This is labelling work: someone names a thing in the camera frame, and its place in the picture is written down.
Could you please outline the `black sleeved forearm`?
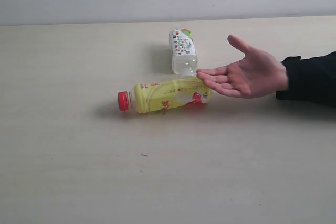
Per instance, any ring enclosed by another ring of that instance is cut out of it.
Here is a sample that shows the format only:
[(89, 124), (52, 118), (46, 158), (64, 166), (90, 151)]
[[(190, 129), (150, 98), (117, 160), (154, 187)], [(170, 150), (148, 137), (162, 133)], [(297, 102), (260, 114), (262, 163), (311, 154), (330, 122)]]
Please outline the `black sleeved forearm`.
[(286, 67), (288, 88), (277, 91), (276, 99), (335, 107), (335, 52), (309, 59), (290, 56), (282, 64)]

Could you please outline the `open bare human hand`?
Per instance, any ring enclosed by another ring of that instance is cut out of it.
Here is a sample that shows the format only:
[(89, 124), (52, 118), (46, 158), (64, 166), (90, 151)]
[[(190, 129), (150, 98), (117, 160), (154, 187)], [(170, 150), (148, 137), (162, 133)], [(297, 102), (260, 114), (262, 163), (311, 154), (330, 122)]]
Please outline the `open bare human hand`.
[(288, 89), (286, 67), (273, 55), (229, 35), (228, 43), (244, 54), (243, 59), (214, 69), (198, 69), (206, 86), (231, 98), (261, 98)]

